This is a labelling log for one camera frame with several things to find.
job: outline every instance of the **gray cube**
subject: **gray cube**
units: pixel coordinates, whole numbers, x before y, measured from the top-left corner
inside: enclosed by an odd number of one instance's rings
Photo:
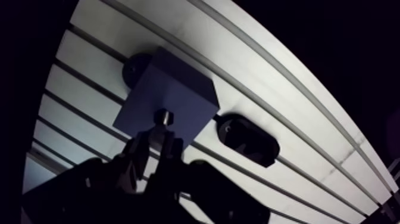
[[[174,113],[168,130],[182,138],[186,148],[218,112],[219,104],[211,79],[159,47],[129,93],[114,127],[135,137],[154,127],[154,113],[163,108]]]

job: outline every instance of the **black oval mount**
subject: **black oval mount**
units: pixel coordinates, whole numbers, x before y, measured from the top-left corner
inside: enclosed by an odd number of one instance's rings
[[[226,114],[216,122],[224,145],[264,167],[274,164],[280,151],[274,137],[240,114]]]

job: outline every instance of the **dark background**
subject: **dark background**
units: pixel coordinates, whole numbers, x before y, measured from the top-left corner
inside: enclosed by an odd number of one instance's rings
[[[383,162],[390,165],[393,158],[387,148],[386,120],[400,106],[398,3],[287,0],[235,0],[235,3],[314,73]]]

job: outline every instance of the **white panel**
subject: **white panel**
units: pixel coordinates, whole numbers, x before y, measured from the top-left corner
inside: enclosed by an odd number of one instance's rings
[[[46,149],[44,149],[43,147],[41,147],[37,143],[32,142],[32,147],[37,149],[40,153],[42,153],[42,154],[48,156],[49,158],[51,158],[52,160],[56,161],[60,165],[66,167],[68,169],[72,168],[71,164],[69,164],[66,161],[62,160],[61,158],[59,158],[58,156],[54,155],[53,153],[50,153],[49,151],[47,151]]]
[[[115,152],[122,152],[125,146],[121,140],[90,124],[46,95],[42,98],[39,115],[67,134],[109,157],[115,156]]]
[[[33,161],[31,158],[26,157],[23,193],[39,186],[53,177],[55,177],[54,173]]]
[[[304,206],[303,204],[294,201],[287,196],[279,194],[271,188],[245,176],[244,174],[235,171],[225,164],[211,158],[210,156],[200,152],[194,147],[187,147],[184,153],[183,160],[185,163],[190,163],[196,159],[203,159],[212,164],[221,173],[227,176],[235,184],[239,185],[246,192],[251,194],[259,202],[263,203],[277,211],[288,214],[292,217],[310,223],[338,223],[337,221]]]
[[[71,39],[75,40],[75,38],[77,37],[74,36],[73,34],[66,33],[65,40],[71,40]],[[93,60],[93,58],[87,60],[86,62],[96,61]],[[109,71],[107,74],[115,74],[115,70],[113,70],[112,72]],[[123,135],[126,138],[129,137],[128,135],[124,134],[123,132],[113,127],[114,119],[120,112],[121,105],[100,94],[98,91],[92,89],[90,86],[84,84],[80,80],[68,74],[63,69],[59,68],[58,66],[52,66],[47,80],[46,89],[48,89],[54,95],[60,97],[67,103],[71,104],[72,106],[78,108],[85,114],[90,115],[92,118],[102,123],[103,125],[109,127],[110,129],[116,131],[117,133]]]
[[[129,20],[126,17],[123,17],[119,13],[113,12],[112,9],[107,8],[104,4],[100,2],[91,2],[89,3],[83,3],[81,2],[80,5],[77,7],[76,12],[74,13],[74,17],[72,18],[72,22],[74,25],[80,27],[81,29],[85,30],[89,34],[93,35],[94,37],[98,38],[100,41],[104,42],[105,44],[111,46],[112,48],[116,49],[120,53],[129,56],[129,53],[132,52],[131,49],[129,48],[123,48],[122,42],[119,42],[118,44],[115,44],[115,39],[118,38],[119,36],[125,36],[124,39],[129,40],[130,38],[134,38],[132,36],[132,30],[136,31],[135,35],[140,35],[143,34],[149,39],[154,39],[150,37],[150,34],[148,33],[147,30],[143,30],[142,27],[138,27],[138,25]],[[110,17],[108,22],[105,23],[103,26],[90,26],[91,23],[97,23],[98,21],[103,20],[104,15],[107,15]],[[118,23],[114,24],[111,23],[110,20],[116,20]],[[115,26],[122,26],[124,25],[123,28],[120,27],[120,32],[119,33],[113,33],[113,32],[105,32],[104,30],[108,29],[115,29],[113,27]],[[94,51],[91,50],[94,48],[93,46],[84,43],[83,40],[77,40],[74,38],[76,41],[75,42],[82,42],[78,44],[78,48],[74,47],[75,45],[73,44],[74,42],[71,42],[71,44],[66,44],[67,42],[70,42],[67,38],[64,39],[63,45],[60,48],[60,51],[63,49],[68,48],[69,54],[65,53],[58,53],[59,55],[63,54],[63,61],[68,59],[64,58],[74,58],[75,54],[86,54],[85,51]],[[193,60],[189,60],[187,56],[182,54],[181,52],[177,51],[176,49],[173,51],[174,54],[178,54],[181,59],[185,60],[189,64],[193,65],[196,68],[199,68],[198,64],[194,63]],[[91,61],[87,61],[87,66],[90,66],[92,63]],[[75,63],[70,63],[69,64],[72,67],[78,67],[75,66]],[[204,68],[200,69],[202,72],[206,72],[206,74],[210,74],[210,72]],[[91,79],[99,79],[99,81],[95,80],[96,82],[101,82],[101,78],[96,77],[97,74],[101,73],[100,71],[92,70],[90,69],[91,73],[83,73],[85,76],[90,77]],[[120,71],[114,71],[115,74],[120,75]],[[333,167],[326,162],[322,157],[320,157],[317,153],[315,153],[308,145],[306,145],[304,142],[302,142],[298,137],[296,137],[292,132],[287,130],[282,124],[280,124],[278,121],[276,121],[274,118],[272,118],[269,114],[267,114],[265,111],[260,109],[258,106],[256,106],[253,102],[251,102],[249,99],[241,95],[238,91],[233,89],[231,86],[227,85],[225,82],[223,82],[221,79],[217,77],[213,77],[215,87],[217,90],[217,95],[220,100],[221,104],[221,113],[225,111],[237,111],[240,112],[241,114],[244,114],[245,116],[249,118],[257,118],[256,120],[253,120],[257,125],[261,126],[265,130],[267,130],[269,133],[274,135],[278,141],[280,142],[280,145],[282,147],[281,150],[281,155],[285,157],[286,159],[290,160],[291,162],[295,163],[297,166],[302,168],[304,171],[309,173],[311,176],[315,177],[316,179],[324,179],[333,169]],[[108,79],[108,82],[110,83],[116,83],[115,81],[112,81]],[[103,86],[107,89],[107,83],[103,83]],[[215,130],[209,130],[209,134],[215,138]],[[352,183],[349,182],[349,180],[346,180],[345,178],[338,179],[340,180],[341,184],[344,186],[349,186],[349,189],[354,189]],[[343,189],[340,189],[342,191],[337,192],[340,195],[348,195],[349,192]],[[376,205],[374,205],[368,198],[366,198],[365,195],[360,194],[359,192],[356,192],[355,195],[357,195],[358,198],[355,198],[354,200],[350,201],[351,203],[355,204],[358,207],[366,208],[365,212],[368,212],[370,210],[374,210],[377,208]]]
[[[36,121],[33,137],[76,164],[96,157],[40,121]]]
[[[93,81],[100,85],[107,85],[112,93],[125,99],[129,89],[122,79],[122,63],[97,48],[82,51],[81,54],[75,54],[75,57],[69,57],[76,49],[82,47],[81,44],[85,44],[77,38],[71,32],[66,31],[56,57],[67,65],[73,64],[75,70],[81,74],[91,75],[89,77]]]
[[[205,0],[205,2],[228,18],[237,27],[242,29],[265,50],[273,55],[280,63],[282,63],[318,98],[322,104],[324,104],[347,132],[355,139],[355,141],[362,144],[365,140],[365,136],[361,133],[350,116],[348,116],[346,111],[339,105],[322,83],[319,82],[319,80],[267,29],[232,1]],[[372,147],[361,147],[361,149],[368,155],[370,160],[383,175],[393,192],[396,192],[399,188],[379,156],[376,154],[375,150],[373,150]]]

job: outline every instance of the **slotted panel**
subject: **slotted panel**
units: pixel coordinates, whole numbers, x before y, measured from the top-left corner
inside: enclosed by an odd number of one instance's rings
[[[105,2],[117,5],[115,1]],[[273,211],[270,223],[360,223],[365,219],[363,213],[371,214],[378,208],[371,198],[384,203],[390,197],[368,164],[325,115],[268,61],[194,6],[196,0],[119,2],[122,3],[118,5],[119,12],[100,1],[86,0],[78,4],[71,18],[73,26],[65,32],[42,98],[34,135],[42,145],[33,143],[39,151],[45,152],[48,147],[73,163],[93,156],[109,160],[120,153],[130,138],[112,126],[130,91],[121,75],[123,63],[138,52],[152,53],[163,46],[212,78],[221,107],[219,115],[243,114],[278,140],[280,157],[265,169],[225,147],[217,138],[212,120],[196,137],[193,146],[197,148],[189,146],[184,157],[185,162],[198,158],[209,161],[269,206]],[[206,3],[261,40],[262,46],[326,105],[361,144],[385,179],[388,178],[388,171],[360,130],[290,51],[234,3]],[[121,12],[139,15],[129,15],[129,18]],[[278,116],[265,105],[276,110]],[[301,133],[288,126],[285,119]],[[342,166],[372,197],[323,158],[315,145],[302,137],[304,134],[333,157],[334,165]],[[146,177],[157,167],[157,155],[153,150],[152,153]],[[48,152],[45,154],[65,164]],[[296,168],[280,162],[285,160]],[[310,182],[310,178],[319,186]],[[391,177],[388,182],[392,189],[398,189]],[[145,185],[146,181],[138,182],[138,190],[143,191]],[[344,200],[357,209],[350,208]],[[181,202],[197,219],[209,221],[193,202],[182,198]]]

